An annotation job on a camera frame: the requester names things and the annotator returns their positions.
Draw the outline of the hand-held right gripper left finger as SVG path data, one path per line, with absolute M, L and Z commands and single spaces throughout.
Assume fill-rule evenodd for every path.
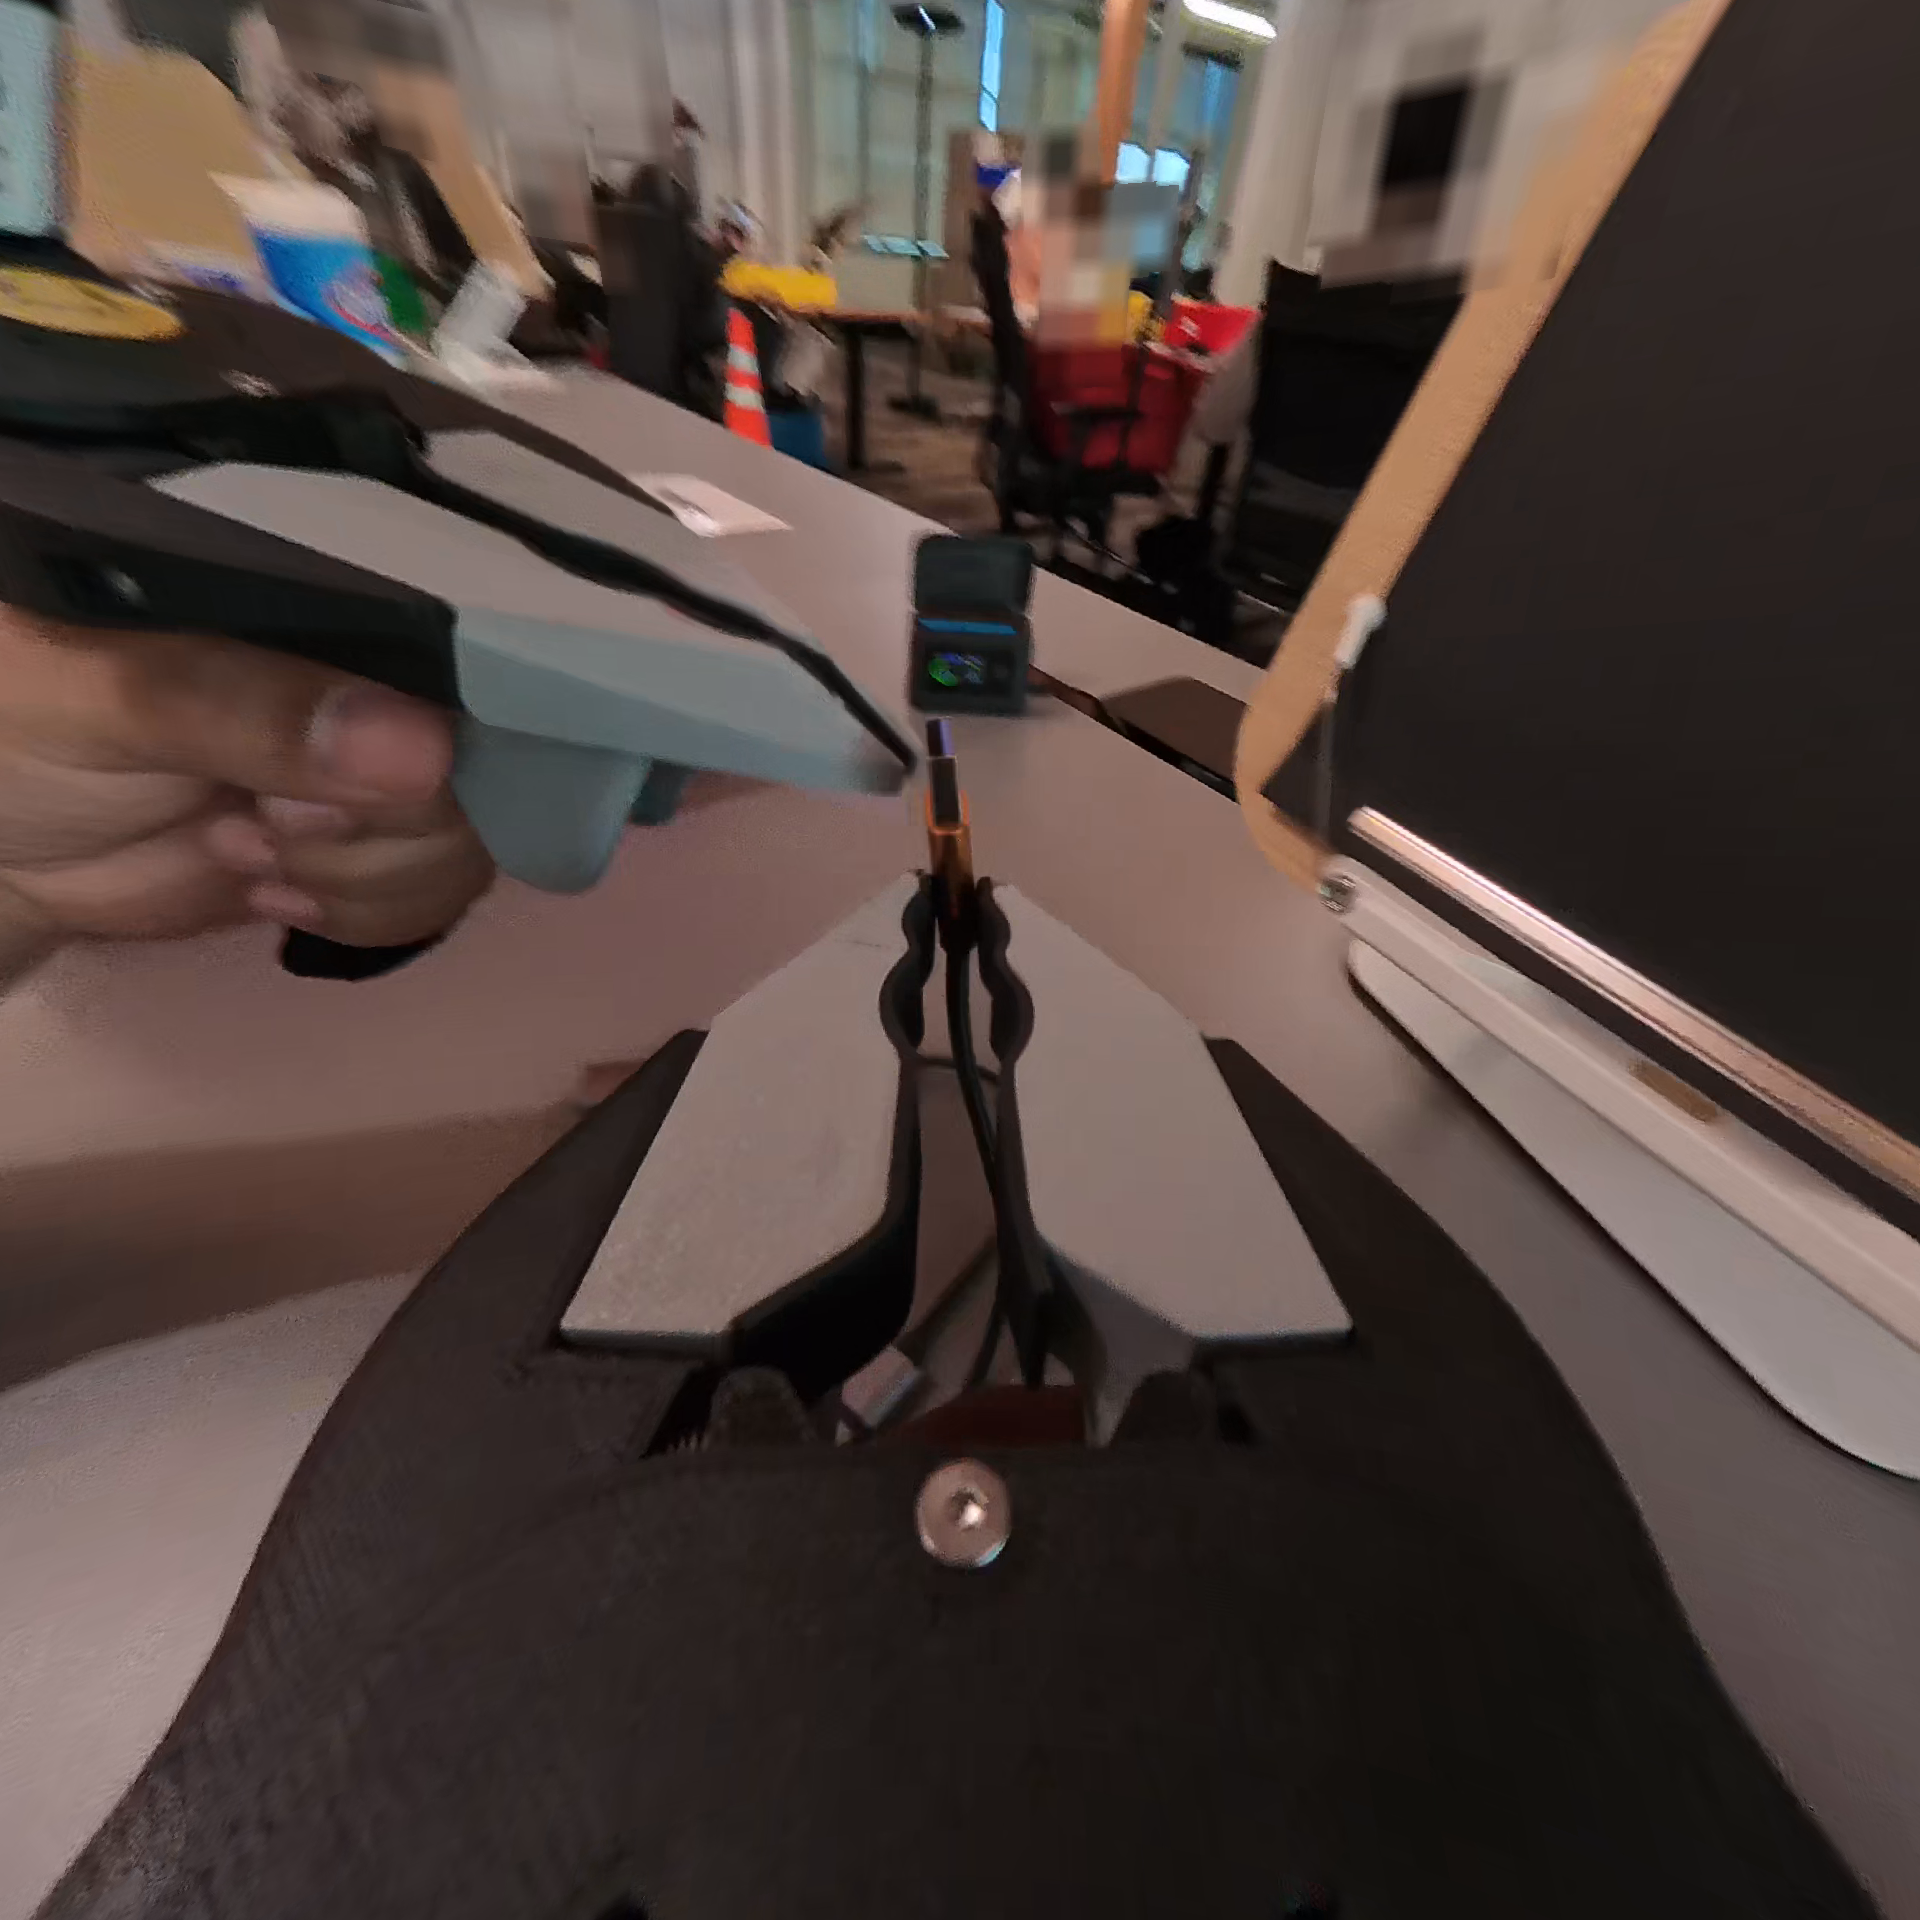
M 936 948 L 906 873 L 701 1033 L 559 1320 L 570 1349 L 782 1373 L 829 1400 L 905 1325 Z

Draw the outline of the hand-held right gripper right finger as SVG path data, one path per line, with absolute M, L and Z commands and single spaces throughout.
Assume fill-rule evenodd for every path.
M 1137 1387 L 1333 1349 L 1352 1316 L 1202 1031 L 1013 885 L 975 890 L 992 1008 L 999 1296 L 1109 1445 Z

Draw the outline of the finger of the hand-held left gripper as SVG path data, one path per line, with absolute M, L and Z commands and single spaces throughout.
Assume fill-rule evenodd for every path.
M 440 503 L 486 521 L 588 580 L 648 594 L 719 633 L 758 640 L 837 696 L 846 674 L 804 625 L 648 496 L 566 466 L 486 427 L 424 434 Z
M 449 612 L 453 796 L 500 873 L 576 897 L 696 772 L 893 796 L 895 723 L 801 633 L 729 633 L 372 477 L 210 465 L 156 490 Z

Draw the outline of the black braided cable orange plugs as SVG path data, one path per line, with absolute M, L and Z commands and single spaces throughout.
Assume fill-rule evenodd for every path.
M 985 1383 L 1007 1343 L 1021 1385 L 1040 1387 L 1057 1287 L 1033 1218 L 1016 1105 L 1016 1071 L 1033 1040 L 1034 1008 L 1013 965 L 1009 898 L 975 876 L 968 802 L 945 721 L 928 721 L 926 746 L 928 890 L 943 951 L 949 1053 L 986 1185 L 996 1247 L 994 1306 L 968 1383 Z

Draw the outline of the person's left hand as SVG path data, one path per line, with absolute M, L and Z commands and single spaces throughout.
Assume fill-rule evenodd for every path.
M 2 983 L 247 923 L 388 948 L 495 877 L 421 699 L 225 637 L 2 612 Z

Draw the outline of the white paper sheet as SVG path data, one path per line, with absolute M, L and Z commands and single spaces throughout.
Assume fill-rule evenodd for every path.
M 626 474 L 626 481 L 687 533 L 706 539 L 789 533 L 786 519 L 687 474 Z

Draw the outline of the blue yellow wipes packet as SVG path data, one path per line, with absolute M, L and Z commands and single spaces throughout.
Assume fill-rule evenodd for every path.
M 345 192 L 294 178 L 215 180 L 242 217 L 277 300 L 393 369 L 415 364 L 381 292 L 368 227 Z

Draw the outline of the dark power bank with display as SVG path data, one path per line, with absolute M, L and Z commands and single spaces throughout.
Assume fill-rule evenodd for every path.
M 933 715 L 1015 715 L 1033 660 L 1034 555 L 1013 536 L 926 536 L 909 569 L 905 698 Z

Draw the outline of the cardboard box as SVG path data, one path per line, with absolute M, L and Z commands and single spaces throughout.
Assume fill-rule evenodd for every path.
M 84 36 L 65 43 L 65 239 L 119 280 L 222 275 L 262 283 L 222 178 L 262 178 L 231 90 L 191 55 Z

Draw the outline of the white panel stand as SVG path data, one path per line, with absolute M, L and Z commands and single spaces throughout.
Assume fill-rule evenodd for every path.
M 1918 1480 L 1914 1237 L 1334 858 L 1352 987 L 1785 1415 Z

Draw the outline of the black red office chair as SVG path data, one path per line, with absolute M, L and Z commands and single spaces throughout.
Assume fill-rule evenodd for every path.
M 1065 569 L 1078 545 L 1095 571 L 1110 571 L 1116 514 L 1160 498 L 1208 378 L 1156 340 L 1101 343 L 1021 321 L 1015 234 L 992 196 L 972 217 L 968 265 L 992 345 L 975 472 L 999 530 L 1041 536 L 1049 569 Z

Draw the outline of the silver metal strip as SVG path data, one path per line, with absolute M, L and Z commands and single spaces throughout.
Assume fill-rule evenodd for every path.
M 1894 1135 L 1862 1109 L 1824 1089 L 1814 1077 L 1775 1058 L 1761 1044 L 1701 1012 L 1665 985 L 1599 948 L 1537 905 L 1473 872 L 1454 853 L 1381 815 L 1354 808 L 1337 833 L 1360 864 L 1397 885 L 1408 898 L 1508 967 L 1548 981 L 1559 993 L 1593 1002 L 1610 1020 L 1761 1106 L 1782 1127 L 1833 1152 L 1868 1181 L 1913 1203 L 1918 1196 L 1914 1141 Z

